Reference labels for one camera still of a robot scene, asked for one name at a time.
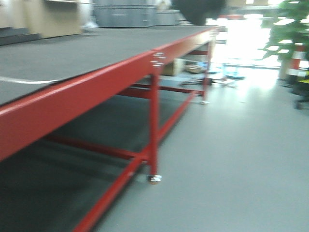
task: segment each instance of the gray storage box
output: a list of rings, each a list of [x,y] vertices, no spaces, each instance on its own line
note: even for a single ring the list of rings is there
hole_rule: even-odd
[[[138,6],[155,5],[155,0],[93,0],[97,6]]]
[[[157,25],[178,25],[179,24],[179,10],[166,10],[156,13]]]
[[[94,15],[99,27],[144,28],[155,25],[154,6],[95,6]]]

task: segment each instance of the bright light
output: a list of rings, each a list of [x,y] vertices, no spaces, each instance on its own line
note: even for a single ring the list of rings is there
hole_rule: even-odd
[[[262,18],[263,15],[262,14],[245,14],[244,18],[248,18],[248,19],[256,19],[256,18]]]
[[[282,50],[280,50],[278,53],[288,53],[288,52],[289,52],[288,49],[282,49]]]
[[[279,5],[283,0],[268,0],[269,5]]]
[[[292,40],[281,40],[279,43],[281,43],[281,44],[291,44],[291,43],[293,43],[293,41]]]
[[[301,23],[309,23],[309,18],[302,19],[300,22],[301,22]]]
[[[267,50],[269,51],[277,51],[279,46],[270,46]]]
[[[295,22],[294,19],[292,19],[292,18],[286,18],[286,19],[280,20],[280,21],[277,22],[277,23],[274,23],[274,25],[284,26],[284,25],[287,25],[287,24],[293,23],[293,22]]]

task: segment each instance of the black object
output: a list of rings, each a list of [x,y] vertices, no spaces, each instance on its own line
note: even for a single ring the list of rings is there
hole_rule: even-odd
[[[295,109],[301,110],[303,102],[309,102],[309,83],[297,81],[293,85],[293,93],[303,96],[302,99],[295,101]]]
[[[174,0],[173,4],[190,23],[202,26],[206,18],[218,18],[226,0]]]

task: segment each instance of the black mat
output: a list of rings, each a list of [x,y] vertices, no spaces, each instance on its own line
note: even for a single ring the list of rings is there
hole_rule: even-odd
[[[89,29],[63,36],[0,47],[0,76],[36,81],[62,81],[120,62],[210,27],[155,26],[143,29]],[[0,104],[6,103],[0,85]],[[31,93],[42,86],[25,85]],[[11,89],[11,100],[25,91]]]
[[[39,141],[0,163],[1,232],[69,232],[127,161]]]

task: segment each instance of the cardboard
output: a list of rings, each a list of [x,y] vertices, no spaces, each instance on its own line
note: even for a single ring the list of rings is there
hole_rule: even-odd
[[[77,3],[24,0],[27,27],[42,38],[82,33]]]

